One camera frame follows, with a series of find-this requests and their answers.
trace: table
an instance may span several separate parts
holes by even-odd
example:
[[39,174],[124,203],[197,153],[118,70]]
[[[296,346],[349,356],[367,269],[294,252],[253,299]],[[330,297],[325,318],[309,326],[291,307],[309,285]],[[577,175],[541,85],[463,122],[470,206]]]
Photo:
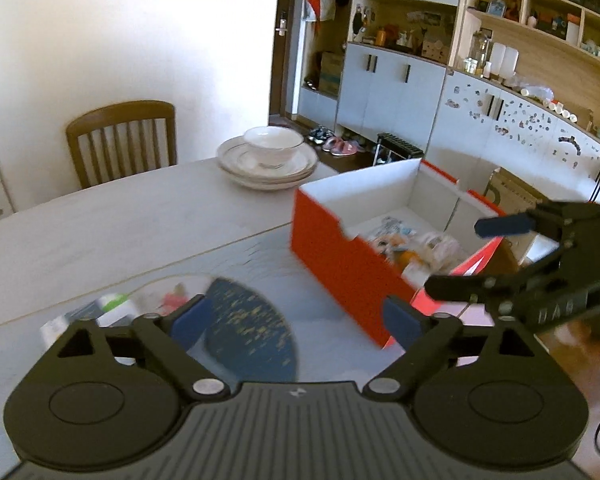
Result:
[[[331,174],[321,165],[314,178]],[[205,160],[97,186],[0,222],[0,305],[9,305],[0,310],[0,476],[17,463],[2,407],[45,351],[40,326],[109,292],[177,274],[221,275],[266,297],[291,325],[300,381],[362,386],[393,362],[402,350],[378,349],[290,252],[292,206],[293,190],[240,188]],[[219,373],[201,344],[189,353]]]
[[239,187],[208,159],[19,212],[0,221],[0,324],[287,224],[293,196]]

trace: items in box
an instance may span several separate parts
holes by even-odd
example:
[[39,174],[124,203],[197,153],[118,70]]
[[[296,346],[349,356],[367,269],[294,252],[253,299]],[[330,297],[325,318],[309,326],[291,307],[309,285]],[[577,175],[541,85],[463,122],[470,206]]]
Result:
[[466,258],[453,237],[438,232],[419,234],[392,216],[382,218],[380,226],[366,238],[377,254],[417,287],[424,286],[433,272],[449,272]]

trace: wooden shelf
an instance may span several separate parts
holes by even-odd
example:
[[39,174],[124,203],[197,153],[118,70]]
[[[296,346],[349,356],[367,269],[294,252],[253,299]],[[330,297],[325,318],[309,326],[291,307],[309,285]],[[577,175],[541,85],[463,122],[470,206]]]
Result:
[[500,18],[498,16],[493,16],[491,14],[487,14],[486,12],[480,12],[480,10],[476,9],[467,9],[467,12],[474,15],[476,18],[481,20],[483,23],[483,27],[485,28],[493,28],[493,27],[507,27],[509,29],[513,29],[517,31],[519,34],[527,36],[529,38],[534,38],[536,40],[542,39],[551,41],[555,46],[558,46],[561,51],[563,51],[568,56],[576,55],[580,56],[581,59],[585,60],[588,63],[591,63],[593,66],[600,68],[600,58],[582,50],[581,48],[574,46],[570,43],[567,43],[556,36],[552,36],[551,34],[544,32],[543,30],[539,30],[537,28],[530,28],[526,25],[522,25],[520,22],[514,22],[512,20],[507,20],[506,18]]

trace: white wall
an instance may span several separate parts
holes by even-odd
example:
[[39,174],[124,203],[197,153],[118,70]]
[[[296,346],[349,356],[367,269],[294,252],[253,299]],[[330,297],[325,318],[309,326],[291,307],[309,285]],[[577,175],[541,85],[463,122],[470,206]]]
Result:
[[276,0],[0,0],[0,166],[17,209],[79,188],[64,127],[176,106],[180,162],[266,124]]

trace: plastic bag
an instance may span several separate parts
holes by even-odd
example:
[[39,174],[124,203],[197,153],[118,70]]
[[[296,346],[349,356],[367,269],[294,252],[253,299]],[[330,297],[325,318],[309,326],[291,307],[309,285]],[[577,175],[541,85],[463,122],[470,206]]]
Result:
[[525,88],[529,92],[529,97],[536,97],[541,101],[544,99],[548,99],[549,101],[554,100],[553,90],[543,83],[527,76],[514,74],[513,77],[504,82],[504,86],[507,86],[516,92],[520,92],[523,88]]

